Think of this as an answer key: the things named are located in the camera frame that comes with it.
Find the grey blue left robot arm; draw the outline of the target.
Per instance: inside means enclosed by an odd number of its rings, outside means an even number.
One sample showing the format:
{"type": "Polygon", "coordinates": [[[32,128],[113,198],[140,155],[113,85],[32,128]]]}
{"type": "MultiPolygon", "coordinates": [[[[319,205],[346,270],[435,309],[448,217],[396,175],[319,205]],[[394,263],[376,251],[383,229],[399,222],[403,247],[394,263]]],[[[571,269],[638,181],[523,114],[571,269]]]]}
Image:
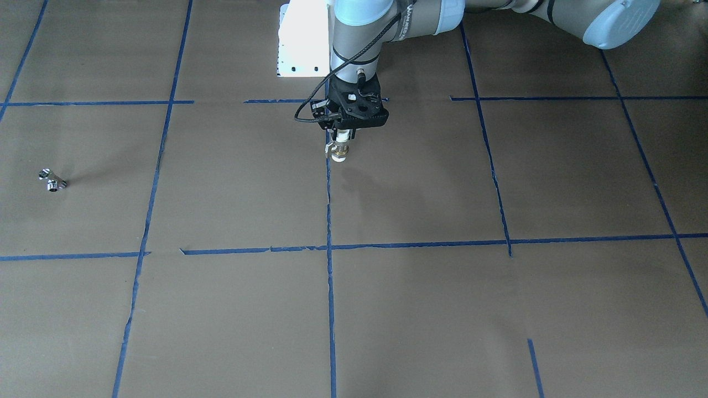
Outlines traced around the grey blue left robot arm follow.
{"type": "Polygon", "coordinates": [[[382,46],[456,28],[466,11],[530,14],[607,50],[634,38],[657,12],[658,1],[335,1],[331,22],[329,89],[312,114],[334,145],[359,129],[379,128],[383,106],[377,66],[382,46]]]}

